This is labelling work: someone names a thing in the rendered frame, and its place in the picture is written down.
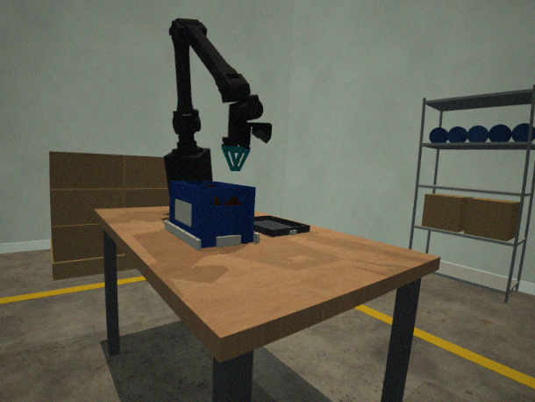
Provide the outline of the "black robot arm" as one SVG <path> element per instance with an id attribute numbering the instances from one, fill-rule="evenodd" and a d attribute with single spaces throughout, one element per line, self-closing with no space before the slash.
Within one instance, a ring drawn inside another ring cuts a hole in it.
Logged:
<path id="1" fill-rule="evenodd" d="M 195 132 L 201 130 L 201 121 L 199 111 L 193 108 L 191 99 L 189 46 L 193 48 L 213 76 L 218 91 L 221 93 L 222 102 L 237 102 L 229 104 L 229 121 L 238 119 L 246 122 L 235 121 L 234 137 L 251 140 L 251 127 L 254 126 L 252 135 L 268 143 L 272 136 L 272 125 L 270 123 L 247 122 L 247 120 L 260 118 L 263 106 L 258 95 L 250 95 L 250 85 L 244 76 L 238 74 L 208 38 L 204 37 L 207 35 L 207 28 L 203 23 L 197 19 L 177 18 L 176 20 L 172 21 L 169 28 L 169 35 L 175 35 L 171 37 L 175 49 L 178 101 L 176 111 L 173 111 L 173 128 L 179 136 L 177 148 L 172 149 L 172 153 L 184 156 L 203 152 L 203 148 L 198 147 L 194 141 Z M 193 115 L 189 115 L 191 113 Z"/>

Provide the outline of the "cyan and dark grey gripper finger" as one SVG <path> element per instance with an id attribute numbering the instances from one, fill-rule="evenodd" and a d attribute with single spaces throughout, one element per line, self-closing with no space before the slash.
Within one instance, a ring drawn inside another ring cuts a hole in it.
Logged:
<path id="1" fill-rule="evenodd" d="M 231 157 L 232 157 L 232 161 L 233 161 L 233 165 L 234 165 L 234 163 L 235 163 L 235 161 L 236 161 L 235 153 L 237 153 L 237 152 L 230 152 Z M 244 156 L 243 156 L 243 158 L 242 158 L 242 160 L 241 160 L 240 165 L 236 168 L 236 171 L 241 171 L 241 168 L 242 168 L 242 166 L 243 166 L 243 164 L 244 164 L 244 162 L 245 162 L 247 156 L 248 156 L 249 153 L 250 153 L 250 149 L 249 149 L 249 148 L 245 148 L 245 150 L 244 150 L 243 153 L 244 153 Z"/>
<path id="2" fill-rule="evenodd" d="M 245 148 L 244 147 L 228 147 L 228 146 L 222 146 L 221 148 L 222 148 L 223 153 L 225 155 L 225 158 L 226 158 L 226 160 L 228 162 L 230 170 L 231 171 L 236 171 L 236 168 L 239 165 L 240 158 L 241 158 Z M 231 159 L 230 159 L 230 157 L 228 155 L 228 152 L 238 152 L 238 155 L 237 155 L 236 161 L 234 163 L 234 166 L 232 166 L 232 162 L 231 162 Z"/>

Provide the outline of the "blue bottle crate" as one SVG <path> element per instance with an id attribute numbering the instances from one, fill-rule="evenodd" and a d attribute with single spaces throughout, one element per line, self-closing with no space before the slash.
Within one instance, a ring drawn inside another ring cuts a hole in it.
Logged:
<path id="1" fill-rule="evenodd" d="M 202 248 L 215 247 L 219 236 L 240 234 L 241 243 L 253 242 L 255 190 L 232 183 L 170 181 L 169 222 L 200 239 Z M 239 197 L 242 205 L 224 206 L 230 197 Z"/>

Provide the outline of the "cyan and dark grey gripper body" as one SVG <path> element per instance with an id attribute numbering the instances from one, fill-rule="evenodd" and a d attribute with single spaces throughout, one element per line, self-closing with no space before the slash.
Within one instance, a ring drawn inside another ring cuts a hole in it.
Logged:
<path id="1" fill-rule="evenodd" d="M 224 142 L 224 144 L 222 144 L 222 146 L 228 146 L 228 147 L 240 146 L 240 147 L 244 147 L 244 148 L 249 148 L 250 149 L 250 147 L 249 147 L 250 140 L 246 140 L 244 138 L 234 138 L 234 139 L 231 138 L 231 137 L 234 137 L 235 121 L 246 122 L 246 121 L 242 121 L 242 120 L 238 120 L 238 119 L 234 119 L 234 120 L 228 121 L 228 137 L 223 137 L 222 141 Z M 241 142 L 241 141 L 243 141 L 243 142 Z M 233 145 L 233 144 L 237 144 L 237 145 Z"/>

